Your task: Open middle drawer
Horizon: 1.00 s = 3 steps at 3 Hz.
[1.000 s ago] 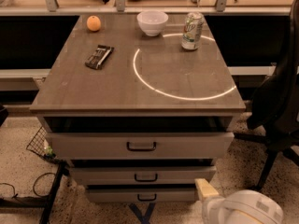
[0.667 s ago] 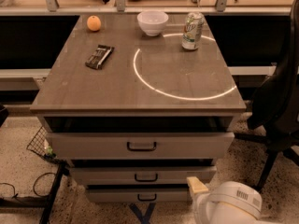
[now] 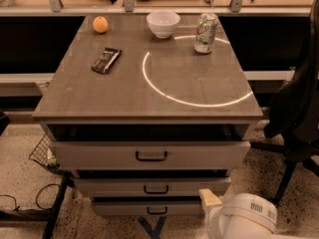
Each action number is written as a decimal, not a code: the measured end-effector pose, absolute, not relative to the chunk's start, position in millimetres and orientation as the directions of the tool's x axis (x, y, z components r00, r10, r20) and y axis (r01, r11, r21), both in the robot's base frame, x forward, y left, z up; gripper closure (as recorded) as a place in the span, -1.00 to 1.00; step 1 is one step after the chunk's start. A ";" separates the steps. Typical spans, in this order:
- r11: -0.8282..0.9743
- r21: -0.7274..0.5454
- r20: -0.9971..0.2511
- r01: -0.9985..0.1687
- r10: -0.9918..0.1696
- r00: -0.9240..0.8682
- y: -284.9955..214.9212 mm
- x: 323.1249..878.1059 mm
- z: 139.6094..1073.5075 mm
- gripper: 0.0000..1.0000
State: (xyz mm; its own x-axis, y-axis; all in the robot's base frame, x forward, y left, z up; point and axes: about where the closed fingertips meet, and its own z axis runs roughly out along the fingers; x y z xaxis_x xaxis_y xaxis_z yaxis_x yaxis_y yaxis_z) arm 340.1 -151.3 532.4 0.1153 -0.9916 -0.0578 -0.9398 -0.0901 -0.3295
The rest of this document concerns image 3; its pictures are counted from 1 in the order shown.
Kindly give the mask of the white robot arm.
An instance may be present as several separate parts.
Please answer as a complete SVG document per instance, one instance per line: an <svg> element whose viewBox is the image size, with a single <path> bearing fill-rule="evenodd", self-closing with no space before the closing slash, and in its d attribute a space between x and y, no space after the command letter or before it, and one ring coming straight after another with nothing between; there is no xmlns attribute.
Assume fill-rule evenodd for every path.
<svg viewBox="0 0 319 239"><path fill-rule="evenodd" d="M315 239L277 234L276 207L255 194L240 193L225 203L210 189L199 196L208 239Z"/></svg>

